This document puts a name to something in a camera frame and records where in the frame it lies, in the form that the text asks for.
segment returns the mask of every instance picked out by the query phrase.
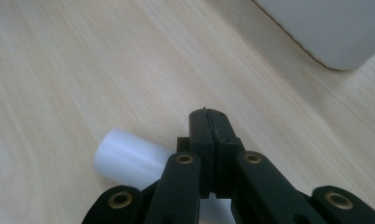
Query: wooden surface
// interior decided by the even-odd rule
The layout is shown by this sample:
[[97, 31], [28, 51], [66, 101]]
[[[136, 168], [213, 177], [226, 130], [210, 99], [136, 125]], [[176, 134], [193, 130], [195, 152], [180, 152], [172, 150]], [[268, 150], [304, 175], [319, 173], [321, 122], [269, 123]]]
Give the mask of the wooden surface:
[[0, 0], [0, 223], [80, 223], [117, 185], [108, 131], [174, 150], [204, 106], [297, 189], [375, 208], [375, 57], [326, 69], [249, 0]]

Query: white tube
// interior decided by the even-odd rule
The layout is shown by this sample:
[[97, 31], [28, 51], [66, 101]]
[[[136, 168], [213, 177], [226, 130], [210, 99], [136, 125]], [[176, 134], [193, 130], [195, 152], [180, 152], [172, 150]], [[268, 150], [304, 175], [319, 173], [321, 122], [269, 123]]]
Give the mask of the white tube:
[[123, 185], [143, 190], [161, 178], [171, 150], [114, 129], [94, 157], [94, 170]]

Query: wooden table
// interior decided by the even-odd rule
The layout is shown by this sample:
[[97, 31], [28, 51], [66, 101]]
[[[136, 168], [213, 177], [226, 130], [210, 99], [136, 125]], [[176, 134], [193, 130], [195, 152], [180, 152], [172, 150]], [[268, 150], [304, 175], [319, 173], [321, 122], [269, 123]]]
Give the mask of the wooden table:
[[302, 192], [375, 208], [375, 57], [329, 70], [249, 0], [0, 0], [0, 223], [80, 223], [118, 184], [108, 131], [174, 150], [204, 106]]

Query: wood grain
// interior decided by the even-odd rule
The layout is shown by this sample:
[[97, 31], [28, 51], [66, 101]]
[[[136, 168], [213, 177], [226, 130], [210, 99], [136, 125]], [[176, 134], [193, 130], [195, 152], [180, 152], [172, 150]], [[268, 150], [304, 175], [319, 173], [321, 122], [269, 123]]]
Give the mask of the wood grain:
[[80, 223], [117, 185], [108, 131], [174, 150], [203, 106], [297, 189], [375, 208], [375, 57], [329, 70], [249, 0], [0, 0], [0, 223]]

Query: light wood tabletop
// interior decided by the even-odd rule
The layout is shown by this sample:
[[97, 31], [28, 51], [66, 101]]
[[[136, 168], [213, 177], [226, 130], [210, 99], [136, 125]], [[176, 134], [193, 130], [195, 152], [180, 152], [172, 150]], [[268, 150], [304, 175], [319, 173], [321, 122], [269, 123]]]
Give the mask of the light wood tabletop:
[[327, 69], [249, 0], [0, 0], [0, 223], [81, 223], [118, 185], [106, 133], [175, 151], [203, 107], [296, 189], [375, 209], [375, 56]]

